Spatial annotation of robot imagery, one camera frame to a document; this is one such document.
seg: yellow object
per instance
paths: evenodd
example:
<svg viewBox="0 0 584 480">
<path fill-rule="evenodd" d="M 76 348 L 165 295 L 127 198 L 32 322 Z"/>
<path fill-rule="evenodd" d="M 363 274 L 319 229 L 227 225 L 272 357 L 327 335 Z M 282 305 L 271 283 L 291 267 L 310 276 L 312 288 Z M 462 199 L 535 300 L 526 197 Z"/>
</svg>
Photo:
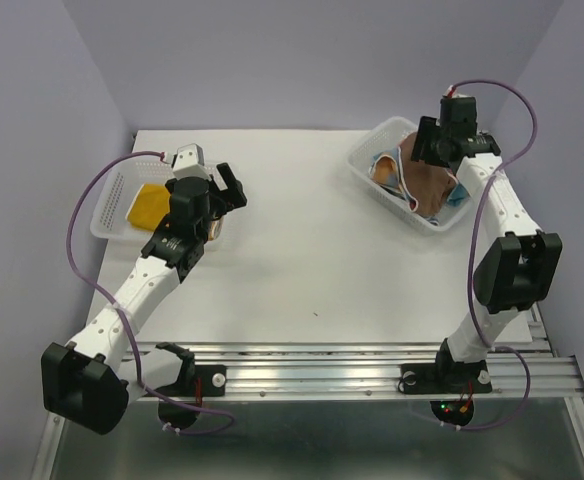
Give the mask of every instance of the yellow object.
<svg viewBox="0 0 584 480">
<path fill-rule="evenodd" d="M 170 192 L 165 185 L 145 184 L 128 212 L 130 225 L 153 232 L 170 212 Z"/>
</svg>

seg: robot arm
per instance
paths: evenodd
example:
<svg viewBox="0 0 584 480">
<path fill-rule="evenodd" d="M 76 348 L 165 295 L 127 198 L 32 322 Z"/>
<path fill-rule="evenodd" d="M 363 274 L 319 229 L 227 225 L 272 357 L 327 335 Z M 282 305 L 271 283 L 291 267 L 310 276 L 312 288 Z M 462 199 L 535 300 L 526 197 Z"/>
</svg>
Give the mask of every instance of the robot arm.
<svg viewBox="0 0 584 480">
<path fill-rule="evenodd" d="M 133 362 L 122 364 L 130 342 L 120 310 L 136 336 L 156 307 L 203 256 L 212 223 L 247 204 L 243 188 L 227 164 L 217 166 L 227 188 L 219 189 L 203 168 L 197 145 L 179 149 L 168 180 L 170 211 L 161 220 L 129 276 L 106 306 L 64 346 L 51 344 L 41 358 L 45 408 L 105 434 L 119 422 L 126 407 L 144 395 Z M 144 381 L 152 387 L 194 376 L 194 355 L 163 343 L 143 356 Z"/>
<path fill-rule="evenodd" d="M 500 154 L 492 136 L 477 132 L 473 97 L 443 97 L 440 119 L 421 119 L 413 161 L 449 168 L 477 203 L 492 182 L 482 215 L 492 243 L 472 282 L 473 306 L 483 338 L 468 313 L 443 341 L 433 365 L 402 366 L 401 385 L 406 394 L 460 394 L 468 384 L 475 393 L 491 392 L 485 362 L 490 346 L 520 311 L 548 294 L 561 240 L 556 234 L 544 233 L 527 214 L 499 168 Z"/>
</svg>

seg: white table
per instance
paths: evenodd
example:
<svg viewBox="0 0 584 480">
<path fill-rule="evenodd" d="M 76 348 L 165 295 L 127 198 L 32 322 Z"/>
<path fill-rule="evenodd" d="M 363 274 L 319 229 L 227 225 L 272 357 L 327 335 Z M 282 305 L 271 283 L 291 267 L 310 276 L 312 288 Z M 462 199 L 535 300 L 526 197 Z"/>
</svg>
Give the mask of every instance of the white table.
<svg viewBox="0 0 584 480">
<path fill-rule="evenodd" d="M 350 178 L 345 155 L 364 133 L 140 131 L 135 151 L 198 143 L 207 163 L 229 162 L 248 206 L 228 215 L 221 243 L 138 339 L 440 343 L 452 333 L 467 312 L 473 212 L 441 236 L 414 232 Z M 115 291 L 141 246 L 109 242 L 99 282 Z M 479 259 L 485 250 L 481 238 Z M 95 295 L 90 318 L 104 304 Z M 499 341 L 530 342 L 530 318 L 521 314 Z"/>
</svg>

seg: gray wall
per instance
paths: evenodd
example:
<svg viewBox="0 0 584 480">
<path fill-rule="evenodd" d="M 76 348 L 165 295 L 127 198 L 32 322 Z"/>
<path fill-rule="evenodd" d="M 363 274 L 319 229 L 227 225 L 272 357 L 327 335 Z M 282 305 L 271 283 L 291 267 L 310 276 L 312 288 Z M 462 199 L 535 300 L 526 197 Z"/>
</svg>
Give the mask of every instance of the gray wall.
<svg viewBox="0 0 584 480">
<path fill-rule="evenodd" d="M 454 81 L 514 82 L 562 3 L 64 1 L 124 118 L 152 129 L 418 120 Z"/>
<path fill-rule="evenodd" d="M 584 375 L 584 1 L 561 8 L 517 86 L 536 107 L 540 131 L 510 176 L 526 208 L 563 238 L 542 310 L 554 346 L 576 354 Z M 495 134 L 506 153 L 527 140 L 524 112 L 513 99 L 498 117 Z"/>
<path fill-rule="evenodd" d="M 128 139 L 61 1 L 0 0 L 0 478 L 29 478 L 45 419 L 41 353 L 89 307 L 64 257 L 68 217 Z M 86 222 L 78 233 L 79 261 L 95 272 L 103 245 Z"/>
</svg>

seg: white plastic basket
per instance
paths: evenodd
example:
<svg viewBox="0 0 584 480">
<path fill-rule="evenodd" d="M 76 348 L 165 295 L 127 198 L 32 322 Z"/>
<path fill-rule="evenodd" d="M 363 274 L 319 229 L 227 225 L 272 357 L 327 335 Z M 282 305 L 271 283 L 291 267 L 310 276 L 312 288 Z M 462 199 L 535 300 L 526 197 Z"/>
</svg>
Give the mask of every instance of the white plastic basket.
<svg viewBox="0 0 584 480">
<path fill-rule="evenodd" d="M 206 166 L 205 169 L 208 173 L 216 171 L 213 166 Z M 92 235 L 126 243 L 147 242 L 152 232 L 130 225 L 127 221 L 128 212 L 144 184 L 161 185 L 173 177 L 170 165 L 161 163 L 154 157 L 130 159 L 119 163 L 108 174 L 94 208 L 90 222 Z M 217 245 L 224 236 L 222 233 L 218 239 L 208 243 L 206 248 Z"/>
<path fill-rule="evenodd" d="M 457 207 L 445 205 L 437 214 L 439 225 L 433 225 L 420 215 L 411 212 L 405 200 L 389 194 L 370 180 L 368 176 L 372 158 L 375 155 L 396 147 L 405 137 L 416 130 L 417 126 L 409 120 L 402 117 L 392 117 L 370 131 L 354 146 L 348 155 L 347 163 L 357 183 L 368 194 L 418 232 L 423 235 L 433 235 L 449 230 L 463 218 L 463 215 L 470 209 L 469 197 Z"/>
</svg>

